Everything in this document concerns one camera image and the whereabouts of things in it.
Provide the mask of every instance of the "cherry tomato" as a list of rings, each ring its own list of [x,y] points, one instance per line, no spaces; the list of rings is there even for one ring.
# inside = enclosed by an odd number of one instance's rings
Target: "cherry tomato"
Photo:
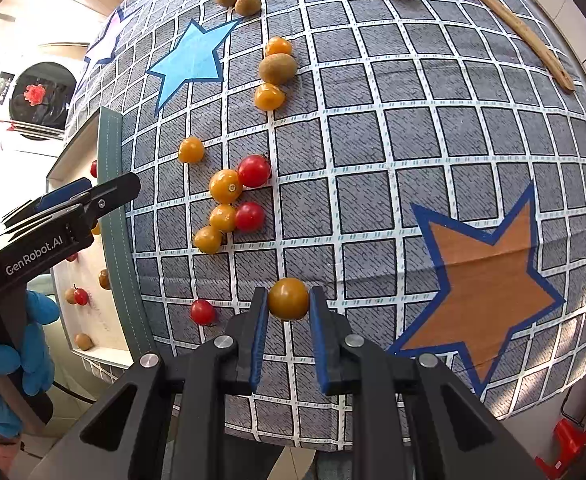
[[[228,204],[220,204],[211,211],[209,224],[223,233],[233,232],[235,229],[235,209]]]
[[[237,176],[243,186],[260,187],[271,176],[271,165],[262,155],[249,155],[237,167]]]
[[[180,142],[177,158],[184,164],[195,164],[204,157],[204,145],[198,137],[186,137]]]
[[[279,36],[273,36],[266,44],[264,53],[267,56],[271,54],[289,54],[293,52],[293,45],[290,41],[287,41]]]
[[[85,305],[89,302],[89,294],[83,288],[76,288],[74,292],[75,303]]]
[[[206,254],[215,254],[222,243],[222,233],[211,225],[202,227],[193,238],[195,247]]]
[[[75,289],[74,288],[67,288],[67,290],[64,293],[64,299],[66,300],[66,302],[68,304],[74,305],[77,303],[77,301],[75,301]]]
[[[263,112],[272,112],[281,107],[286,99],[285,93],[271,83],[262,83],[255,89],[253,104]]]
[[[230,204],[242,193],[242,184],[235,170],[220,170],[209,180],[209,191],[216,202]]]
[[[269,312],[284,321],[302,319],[308,312],[308,291],[297,278],[282,278],[269,291]]]
[[[244,202],[235,213],[235,227],[240,231],[258,231],[264,225],[264,209],[255,202]]]
[[[198,325],[211,325],[215,322],[215,309],[207,300],[191,303],[191,319]]]

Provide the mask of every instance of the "grid pattern fabric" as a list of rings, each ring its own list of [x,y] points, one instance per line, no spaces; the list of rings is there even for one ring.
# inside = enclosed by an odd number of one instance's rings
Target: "grid pattern fabric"
[[[439,288],[410,204],[490,230],[532,180],[536,267],[566,301],[513,335],[481,400],[504,417],[586,374],[586,83],[531,0],[500,1],[561,59],[574,94],[478,0],[262,0],[218,49],[224,81],[185,84],[155,115],[160,79],[145,71],[190,19],[208,29],[235,16],[214,0],[122,3],[140,10],[74,98],[66,135],[100,105],[123,114],[122,164],[142,183],[128,232],[163,354],[213,338],[254,287],[287,275],[322,285],[355,332],[388,348]],[[272,36],[292,42],[300,69],[285,105],[263,113],[252,96]],[[206,146],[198,165],[177,161],[188,135]],[[242,196],[265,208],[265,227],[201,254],[209,177],[249,153],[273,167]],[[191,322],[194,298],[214,303],[217,326]],[[457,353],[441,358],[470,384]],[[257,393],[227,397],[227,431],[349,449],[351,402],[319,393],[308,322],[271,318],[264,359]]]

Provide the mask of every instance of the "black cable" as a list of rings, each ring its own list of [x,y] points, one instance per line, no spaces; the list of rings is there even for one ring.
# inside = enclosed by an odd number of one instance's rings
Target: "black cable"
[[[24,453],[26,453],[28,456],[31,456],[33,458],[39,458],[40,460],[42,460],[44,457],[43,456],[38,456],[38,455],[34,455],[32,453],[29,453],[28,451],[26,451],[24,449],[24,443],[20,442],[20,451],[23,451]]]
[[[87,399],[86,397],[81,396],[80,394],[76,394],[73,390],[69,390],[66,386],[62,386],[60,383],[53,381],[53,386],[62,390],[65,394],[69,394],[71,397],[75,397],[75,399],[80,399],[84,402],[88,402],[89,404],[95,404],[94,400]]]

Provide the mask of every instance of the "blue glove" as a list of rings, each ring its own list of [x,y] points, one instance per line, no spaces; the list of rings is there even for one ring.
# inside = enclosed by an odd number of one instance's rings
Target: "blue glove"
[[[44,340],[42,325],[59,318],[59,307],[43,294],[27,290],[26,314],[31,323],[24,331],[20,352],[10,346],[0,345],[0,376],[8,375],[21,366],[24,368],[24,392],[34,396],[40,391],[47,391],[53,384],[55,366]],[[21,431],[22,422],[0,397],[0,435],[11,438]]]

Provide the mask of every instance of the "red flower decoration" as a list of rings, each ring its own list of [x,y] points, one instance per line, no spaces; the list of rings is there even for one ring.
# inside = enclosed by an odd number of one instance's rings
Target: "red flower decoration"
[[[24,92],[24,98],[31,106],[41,105],[46,95],[46,89],[42,85],[28,85]]]

